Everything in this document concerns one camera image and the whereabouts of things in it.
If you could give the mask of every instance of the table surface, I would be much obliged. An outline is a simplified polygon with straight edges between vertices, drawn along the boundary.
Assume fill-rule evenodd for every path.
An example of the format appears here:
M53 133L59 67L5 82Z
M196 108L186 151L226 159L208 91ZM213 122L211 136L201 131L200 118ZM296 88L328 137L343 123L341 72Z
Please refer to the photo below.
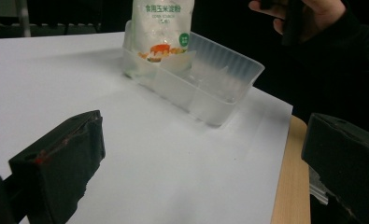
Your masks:
M251 88L225 125L209 127L125 77L122 42L123 33L0 39L3 178L19 151L99 109L106 158L69 223L310 222L306 126L291 105Z

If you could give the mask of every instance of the green logo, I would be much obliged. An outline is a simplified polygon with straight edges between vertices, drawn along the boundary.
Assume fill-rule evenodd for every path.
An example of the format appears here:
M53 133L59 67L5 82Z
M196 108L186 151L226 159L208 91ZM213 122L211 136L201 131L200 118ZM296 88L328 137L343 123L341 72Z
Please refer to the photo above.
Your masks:
M181 47L187 47L189 40L190 40L190 35L187 33L182 33L178 37L178 42L180 43Z

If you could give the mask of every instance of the dark clothing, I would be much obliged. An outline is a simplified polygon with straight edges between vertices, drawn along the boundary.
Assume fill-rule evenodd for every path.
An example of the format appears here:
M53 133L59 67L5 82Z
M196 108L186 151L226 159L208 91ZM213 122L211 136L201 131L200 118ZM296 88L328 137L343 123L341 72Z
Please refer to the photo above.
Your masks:
M369 26L360 24L348 9L337 23L288 53L319 85L326 105L313 112L369 132Z

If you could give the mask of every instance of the clear plastic bin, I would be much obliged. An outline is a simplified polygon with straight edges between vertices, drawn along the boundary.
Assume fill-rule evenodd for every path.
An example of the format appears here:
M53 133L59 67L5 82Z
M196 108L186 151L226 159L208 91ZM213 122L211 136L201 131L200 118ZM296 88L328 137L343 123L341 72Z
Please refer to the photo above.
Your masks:
M195 33L188 51L150 63L130 49L131 24L126 24L123 72L213 126L221 126L252 87L264 66Z

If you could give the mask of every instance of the human hand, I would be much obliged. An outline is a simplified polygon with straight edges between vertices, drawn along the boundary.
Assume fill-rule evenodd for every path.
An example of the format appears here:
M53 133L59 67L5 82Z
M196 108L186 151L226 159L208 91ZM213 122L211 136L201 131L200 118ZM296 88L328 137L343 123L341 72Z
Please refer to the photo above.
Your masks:
M286 18L286 8L289 0L274 0L269 9L261 9L261 0L252 0L248 3L251 10L261 12L273 17L275 30L283 34L283 24ZM305 4L303 9L303 29L300 42L305 42L312 36L317 35L327 27L338 21L344 15L346 8L341 0L302 0Z

